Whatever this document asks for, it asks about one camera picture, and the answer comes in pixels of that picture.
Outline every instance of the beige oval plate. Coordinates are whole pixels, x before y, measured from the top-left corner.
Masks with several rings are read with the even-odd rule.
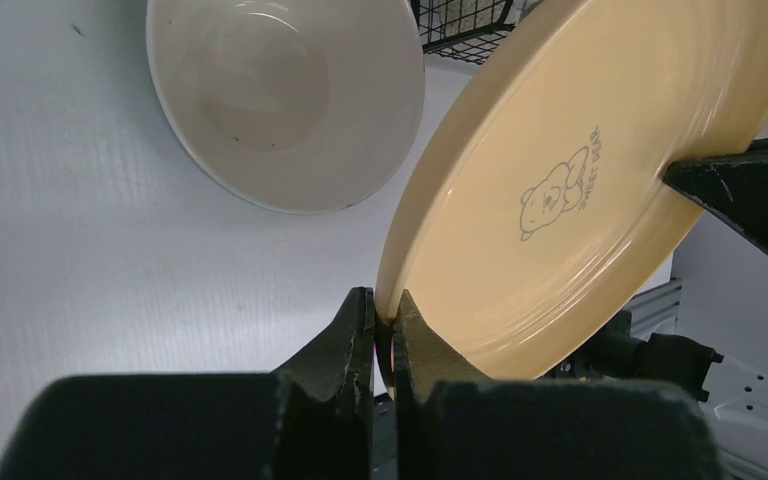
[[[384,249],[402,289],[496,378],[543,374],[598,330],[701,209],[673,160],[741,152],[768,112],[768,0],[550,0],[432,138]]]

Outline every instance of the bowl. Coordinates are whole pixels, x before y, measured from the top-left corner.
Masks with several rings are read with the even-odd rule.
[[[350,207],[413,144],[424,63],[404,0],[149,0],[146,38],[175,135],[254,204]]]

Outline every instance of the bear illustration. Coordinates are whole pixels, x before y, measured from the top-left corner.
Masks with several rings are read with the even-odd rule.
[[[581,147],[569,160],[553,168],[545,180],[523,194],[520,215],[523,241],[581,202],[589,155],[590,149]]]

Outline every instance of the bear face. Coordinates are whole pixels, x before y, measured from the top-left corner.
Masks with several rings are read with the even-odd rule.
[[[545,180],[523,194],[520,214],[523,241],[579,204],[588,154],[587,147],[579,149],[569,160],[553,168]]]

